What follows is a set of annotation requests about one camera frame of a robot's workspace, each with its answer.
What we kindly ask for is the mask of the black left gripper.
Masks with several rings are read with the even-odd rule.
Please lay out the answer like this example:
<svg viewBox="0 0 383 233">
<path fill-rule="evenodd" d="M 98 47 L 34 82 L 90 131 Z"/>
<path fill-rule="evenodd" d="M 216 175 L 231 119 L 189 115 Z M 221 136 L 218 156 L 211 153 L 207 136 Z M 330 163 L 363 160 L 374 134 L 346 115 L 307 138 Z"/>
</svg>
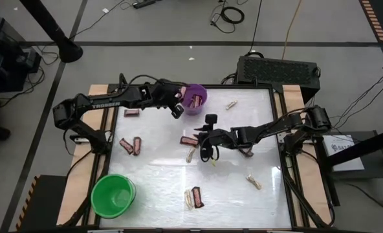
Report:
<svg viewBox="0 0 383 233">
<path fill-rule="evenodd" d="M 180 100 L 181 87 L 172 83 L 154 83 L 151 86 L 152 106 L 170 108 L 170 106 L 177 105 Z"/>
</svg>

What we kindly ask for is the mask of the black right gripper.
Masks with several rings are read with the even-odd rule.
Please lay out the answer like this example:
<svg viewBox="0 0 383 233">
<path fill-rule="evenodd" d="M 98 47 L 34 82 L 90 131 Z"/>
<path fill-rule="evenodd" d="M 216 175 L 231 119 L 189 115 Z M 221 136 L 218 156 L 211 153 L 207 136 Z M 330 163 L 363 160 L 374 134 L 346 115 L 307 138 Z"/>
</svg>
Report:
<svg viewBox="0 0 383 233">
<path fill-rule="evenodd" d="M 217 161 L 219 159 L 218 146 L 235 149 L 235 137 L 232 132 L 224 129 L 214 129 L 213 126 L 204 125 L 201 128 L 195 129 L 199 133 L 194 134 L 200 145 L 200 156 L 203 162 L 208 162 L 210 159 Z M 212 147 L 215 148 L 215 156 L 212 154 Z"/>
</svg>

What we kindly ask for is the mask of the purple halloween bucket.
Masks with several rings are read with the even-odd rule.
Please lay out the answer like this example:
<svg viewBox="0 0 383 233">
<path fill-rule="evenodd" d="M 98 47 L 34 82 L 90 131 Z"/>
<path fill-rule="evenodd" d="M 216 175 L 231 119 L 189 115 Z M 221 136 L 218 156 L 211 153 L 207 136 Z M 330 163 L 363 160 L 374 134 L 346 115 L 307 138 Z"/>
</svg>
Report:
<svg viewBox="0 0 383 233">
<path fill-rule="evenodd" d="M 201 103 L 201 106 L 198 108 L 190 107 L 190 104 L 192 102 L 192 97 L 195 94 L 202 96 L 202 103 Z M 200 85 L 200 84 L 189 84 L 187 86 L 186 94 L 185 94 L 185 96 L 181 102 L 181 104 L 184 108 L 184 112 L 187 115 L 198 115 L 202 111 L 203 106 L 204 106 L 205 102 L 207 101 L 207 98 L 208 98 L 207 90 L 202 85 Z"/>
</svg>

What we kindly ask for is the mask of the black power strip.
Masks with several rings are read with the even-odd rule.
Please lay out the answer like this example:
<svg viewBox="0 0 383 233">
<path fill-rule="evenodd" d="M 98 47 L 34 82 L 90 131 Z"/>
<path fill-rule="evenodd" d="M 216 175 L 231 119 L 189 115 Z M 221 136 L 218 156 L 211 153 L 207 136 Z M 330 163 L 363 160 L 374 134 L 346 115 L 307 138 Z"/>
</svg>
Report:
<svg viewBox="0 0 383 233">
<path fill-rule="evenodd" d="M 141 1 L 136 1 L 132 4 L 133 8 L 139 9 L 139 8 L 144 8 L 146 6 L 155 4 L 157 0 L 141 0 Z"/>
</svg>

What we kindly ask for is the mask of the black mesh-top computer box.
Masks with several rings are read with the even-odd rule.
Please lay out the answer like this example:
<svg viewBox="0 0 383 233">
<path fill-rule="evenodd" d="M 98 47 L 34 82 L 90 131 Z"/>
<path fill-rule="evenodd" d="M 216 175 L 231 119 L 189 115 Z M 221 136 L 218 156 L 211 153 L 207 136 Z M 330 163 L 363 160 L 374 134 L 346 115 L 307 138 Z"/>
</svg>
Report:
<svg viewBox="0 0 383 233">
<path fill-rule="evenodd" d="M 321 70 L 316 63 L 242 56 L 237 63 L 235 83 L 271 85 L 280 91 L 284 85 L 299 85 L 303 101 L 320 90 Z"/>
</svg>

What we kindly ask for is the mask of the light wooden table panel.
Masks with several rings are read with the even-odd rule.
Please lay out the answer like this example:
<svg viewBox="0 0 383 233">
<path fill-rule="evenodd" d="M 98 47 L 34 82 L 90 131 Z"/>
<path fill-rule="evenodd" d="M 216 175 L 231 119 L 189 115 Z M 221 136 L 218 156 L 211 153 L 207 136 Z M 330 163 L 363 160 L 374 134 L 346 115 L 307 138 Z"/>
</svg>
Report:
<svg viewBox="0 0 383 233">
<path fill-rule="evenodd" d="M 93 129 L 108 130 L 111 128 L 113 113 L 113 109 L 89 111 L 82 116 L 82 121 Z M 93 153 L 86 155 L 90 150 L 91 146 L 87 143 L 79 144 L 74 149 L 74 168 L 67 179 L 57 225 L 64 224 L 77 211 L 104 168 L 105 156 Z"/>
<path fill-rule="evenodd" d="M 305 107 L 299 85 L 284 85 L 283 97 L 287 111 Z M 308 200 L 321 219 L 326 224 L 329 224 L 331 222 L 331 212 L 327 203 L 318 163 L 304 152 L 297 155 L 296 159 L 301 186 L 306 200 Z"/>
</svg>

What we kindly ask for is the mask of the green plastic bucket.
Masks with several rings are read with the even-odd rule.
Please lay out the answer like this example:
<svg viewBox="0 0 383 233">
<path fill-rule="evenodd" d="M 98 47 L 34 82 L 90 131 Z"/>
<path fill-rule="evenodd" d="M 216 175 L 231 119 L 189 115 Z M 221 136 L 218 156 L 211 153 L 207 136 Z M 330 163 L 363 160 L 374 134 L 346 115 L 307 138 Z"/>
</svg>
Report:
<svg viewBox="0 0 383 233">
<path fill-rule="evenodd" d="M 102 177 L 91 192 L 91 206 L 105 219 L 121 216 L 133 203 L 137 188 L 127 177 L 109 174 Z"/>
</svg>

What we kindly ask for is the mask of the white printed paper sheet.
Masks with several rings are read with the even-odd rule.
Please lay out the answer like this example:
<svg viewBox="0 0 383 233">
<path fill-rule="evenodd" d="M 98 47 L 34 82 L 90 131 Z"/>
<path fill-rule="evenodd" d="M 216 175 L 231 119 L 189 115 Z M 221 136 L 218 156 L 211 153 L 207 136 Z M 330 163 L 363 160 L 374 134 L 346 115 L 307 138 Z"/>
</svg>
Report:
<svg viewBox="0 0 383 233">
<path fill-rule="evenodd" d="M 328 157 L 332 157 L 346 149 L 353 147 L 358 141 L 351 135 L 324 135 L 323 146 Z M 346 153 L 341 153 L 341 156 L 336 156 L 336 162 L 332 166 L 333 172 L 351 172 L 364 170 L 364 164 L 360 157 L 351 159 Z"/>
</svg>

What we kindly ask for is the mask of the black round-foot stand pole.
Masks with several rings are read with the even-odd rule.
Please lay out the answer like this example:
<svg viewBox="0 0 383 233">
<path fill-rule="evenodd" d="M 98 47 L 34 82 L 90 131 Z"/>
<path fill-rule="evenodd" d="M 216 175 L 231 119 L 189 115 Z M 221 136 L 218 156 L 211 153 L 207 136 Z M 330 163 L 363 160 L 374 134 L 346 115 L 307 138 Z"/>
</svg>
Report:
<svg viewBox="0 0 383 233">
<path fill-rule="evenodd" d="M 47 33 L 49 38 L 58 46 L 59 57 L 62 62 L 71 63 L 82 57 L 82 48 L 76 45 L 64 34 L 41 0 L 19 1 Z"/>
</svg>

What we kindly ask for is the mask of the black slanted stand beam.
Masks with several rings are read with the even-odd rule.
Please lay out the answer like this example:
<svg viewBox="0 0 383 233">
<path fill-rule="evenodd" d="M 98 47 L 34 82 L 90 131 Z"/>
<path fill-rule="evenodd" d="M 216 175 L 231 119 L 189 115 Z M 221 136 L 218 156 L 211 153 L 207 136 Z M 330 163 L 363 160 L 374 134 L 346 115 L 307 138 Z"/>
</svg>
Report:
<svg viewBox="0 0 383 233">
<path fill-rule="evenodd" d="M 364 155 L 373 153 L 381 149 L 383 149 L 383 133 L 376 135 L 372 138 L 366 139 L 362 142 L 359 142 L 358 144 L 355 144 L 353 147 L 346 149 L 340 153 L 337 153 L 336 155 L 333 155 L 332 157 L 328 157 L 325 163 L 328 166 L 334 166 L 335 164 L 337 164 L 337 162 L 335 161 L 337 155 L 343 158 L 341 153 L 346 153 L 348 157 L 350 157 L 351 159 L 355 159 L 356 157 L 363 157 Z"/>
</svg>

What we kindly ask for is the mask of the dark grey side platform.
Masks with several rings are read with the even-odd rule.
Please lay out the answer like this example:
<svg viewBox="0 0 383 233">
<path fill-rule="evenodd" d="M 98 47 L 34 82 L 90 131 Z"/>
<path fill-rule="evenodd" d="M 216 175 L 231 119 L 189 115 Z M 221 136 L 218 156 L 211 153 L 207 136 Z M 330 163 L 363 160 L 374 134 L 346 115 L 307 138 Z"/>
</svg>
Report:
<svg viewBox="0 0 383 233">
<path fill-rule="evenodd" d="M 346 131 L 329 132 L 324 135 L 351 135 L 359 143 L 379 134 L 381 133 L 376 131 Z M 337 184 L 342 182 L 355 185 L 378 185 L 383 183 L 383 149 L 360 157 L 364 164 L 364 170 L 351 172 L 333 172 L 332 166 L 326 165 L 325 162 L 328 156 L 323 146 L 323 135 L 316 139 L 315 150 L 318 156 L 325 192 L 330 202 L 336 206 L 340 204 L 336 189 Z"/>
</svg>

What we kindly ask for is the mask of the black floor equipment stack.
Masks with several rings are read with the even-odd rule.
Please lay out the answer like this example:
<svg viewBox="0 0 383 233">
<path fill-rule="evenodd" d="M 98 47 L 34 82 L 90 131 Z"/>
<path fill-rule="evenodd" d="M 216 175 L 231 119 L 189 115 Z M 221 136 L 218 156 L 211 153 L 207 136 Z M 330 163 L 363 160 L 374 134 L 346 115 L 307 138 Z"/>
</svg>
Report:
<svg viewBox="0 0 383 233">
<path fill-rule="evenodd" d="M 21 91 L 29 74 L 39 69 L 41 56 L 32 47 L 22 47 L 25 39 L 0 17 L 0 93 Z"/>
</svg>

